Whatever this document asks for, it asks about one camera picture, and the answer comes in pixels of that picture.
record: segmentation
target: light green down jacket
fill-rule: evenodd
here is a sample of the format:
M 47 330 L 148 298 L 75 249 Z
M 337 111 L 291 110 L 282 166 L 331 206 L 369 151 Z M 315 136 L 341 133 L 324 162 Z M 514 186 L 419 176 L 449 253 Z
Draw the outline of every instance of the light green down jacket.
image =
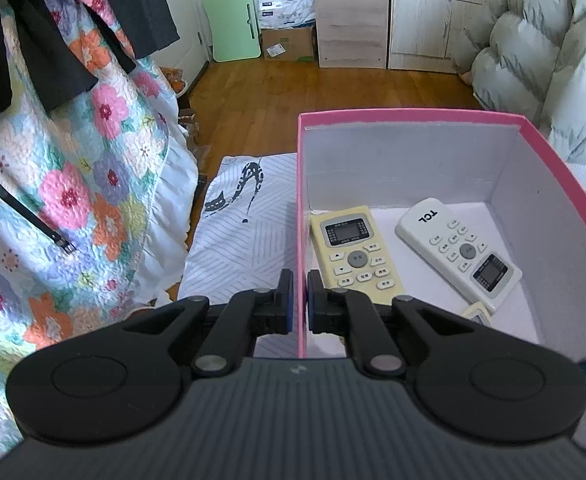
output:
M 485 108 L 526 116 L 586 164 L 586 0 L 487 0 L 452 57 Z

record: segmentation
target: pink flower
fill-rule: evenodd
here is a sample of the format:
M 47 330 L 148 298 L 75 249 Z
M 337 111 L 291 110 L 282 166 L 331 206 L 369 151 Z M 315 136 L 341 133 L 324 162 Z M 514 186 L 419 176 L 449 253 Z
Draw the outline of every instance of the pink flower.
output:
M 97 15 L 106 22 L 107 25 L 113 25 L 117 20 L 113 9 L 110 8 L 108 0 L 80 0 L 83 4 L 88 5 Z
M 147 72 L 140 72 L 133 81 L 146 97 L 157 97 L 160 94 L 160 86 Z
M 39 186 L 39 195 L 44 201 L 42 217 L 68 229 L 86 225 L 90 212 L 89 190 L 80 172 L 70 162 L 64 163 L 62 171 L 53 170 L 46 174 Z
M 100 85 L 92 94 L 95 106 L 95 125 L 102 137 L 113 140 L 122 131 L 122 124 L 128 117 L 126 99 L 118 95 L 111 85 Z

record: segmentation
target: plastic-wrapped package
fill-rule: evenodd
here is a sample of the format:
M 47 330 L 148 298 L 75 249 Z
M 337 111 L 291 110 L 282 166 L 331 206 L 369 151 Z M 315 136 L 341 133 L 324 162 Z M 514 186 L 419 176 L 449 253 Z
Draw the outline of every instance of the plastic-wrapped package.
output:
M 259 0 L 260 28 L 298 27 L 315 19 L 313 0 Z

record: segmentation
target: pink box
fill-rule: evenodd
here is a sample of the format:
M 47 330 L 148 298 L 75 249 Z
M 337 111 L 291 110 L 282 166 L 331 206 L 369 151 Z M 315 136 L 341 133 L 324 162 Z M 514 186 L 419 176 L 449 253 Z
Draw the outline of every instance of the pink box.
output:
M 300 357 L 339 356 L 306 325 L 306 275 L 318 269 L 312 212 L 367 205 L 407 294 L 451 312 L 466 301 L 393 232 L 433 196 L 488 233 L 524 277 L 496 329 L 586 358 L 586 194 L 524 117 L 422 108 L 301 114 L 297 139 L 297 329 Z M 586 447 L 586 414 L 576 433 Z

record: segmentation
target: floral quilt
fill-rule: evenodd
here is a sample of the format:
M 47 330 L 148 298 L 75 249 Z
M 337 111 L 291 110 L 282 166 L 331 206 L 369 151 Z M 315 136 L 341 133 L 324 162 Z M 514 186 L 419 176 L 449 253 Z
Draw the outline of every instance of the floral quilt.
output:
M 48 116 L 2 11 L 13 99 L 0 114 L 0 183 L 76 247 L 65 254 L 0 200 L 0 456 L 20 440 L 4 385 L 36 349 L 131 310 L 130 287 L 167 153 L 154 103 L 174 93 L 150 59 L 127 75 L 86 6 L 131 46 L 107 0 L 45 0 L 69 49 L 99 82 Z

